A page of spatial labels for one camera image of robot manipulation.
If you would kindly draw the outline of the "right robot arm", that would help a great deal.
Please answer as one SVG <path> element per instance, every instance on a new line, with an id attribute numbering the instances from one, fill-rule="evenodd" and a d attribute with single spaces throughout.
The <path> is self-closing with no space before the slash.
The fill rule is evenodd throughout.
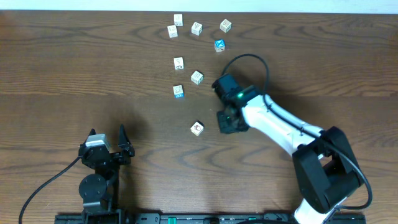
<path id="1" fill-rule="evenodd" d="M 270 137 L 293 159 L 303 201 L 297 223 L 325 223 L 338 206 L 363 185 L 359 165 L 344 132 L 323 130 L 293 116 L 250 86 L 213 86 L 225 108 L 217 113 L 222 133 L 254 128 Z"/>

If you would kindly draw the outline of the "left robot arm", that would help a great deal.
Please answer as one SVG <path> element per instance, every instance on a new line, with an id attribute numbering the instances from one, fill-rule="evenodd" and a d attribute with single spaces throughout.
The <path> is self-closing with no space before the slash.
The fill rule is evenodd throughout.
<path id="1" fill-rule="evenodd" d="M 119 129 L 118 146 L 119 152 L 110 152 L 106 135 L 97 134 L 94 129 L 80 145 L 78 155 L 82 164 L 94 170 L 79 185 L 83 223 L 131 223 L 133 220 L 127 210 L 119 208 L 119 170 L 135 156 L 123 125 Z"/>

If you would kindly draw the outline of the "wooden block teal side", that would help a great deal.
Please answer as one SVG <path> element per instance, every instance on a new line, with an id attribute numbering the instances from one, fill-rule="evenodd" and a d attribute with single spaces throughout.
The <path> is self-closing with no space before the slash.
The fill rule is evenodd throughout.
<path id="1" fill-rule="evenodd" d="M 198 70 L 195 70 L 191 75 L 191 81 L 196 85 L 199 85 L 203 81 L 203 74 L 200 73 Z"/>

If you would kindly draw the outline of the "wooden block red picture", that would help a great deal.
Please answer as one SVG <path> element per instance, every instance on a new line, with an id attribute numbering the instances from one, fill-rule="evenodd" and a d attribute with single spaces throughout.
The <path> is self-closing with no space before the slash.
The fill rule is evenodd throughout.
<path id="1" fill-rule="evenodd" d="M 194 122 L 194 124 L 191 126 L 190 128 L 191 132 L 196 135 L 199 136 L 203 130 L 204 130 L 204 124 L 200 121 L 196 121 Z"/>

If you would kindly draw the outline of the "wooden block blue side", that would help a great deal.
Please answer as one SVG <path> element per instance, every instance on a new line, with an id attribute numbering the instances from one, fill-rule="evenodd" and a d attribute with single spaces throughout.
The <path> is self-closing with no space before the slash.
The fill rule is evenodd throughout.
<path id="1" fill-rule="evenodd" d="M 184 97 L 184 92 L 183 92 L 183 86 L 182 85 L 173 86 L 173 91 L 174 91 L 174 97 L 175 98 L 183 98 Z"/>

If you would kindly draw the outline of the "blue top wooden block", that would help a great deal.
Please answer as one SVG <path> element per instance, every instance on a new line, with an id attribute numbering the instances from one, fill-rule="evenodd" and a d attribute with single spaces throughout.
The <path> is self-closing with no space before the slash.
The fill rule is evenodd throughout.
<path id="1" fill-rule="evenodd" d="M 223 52 L 225 50 L 225 41 L 223 39 L 218 39 L 215 41 L 215 51 L 218 52 Z"/>

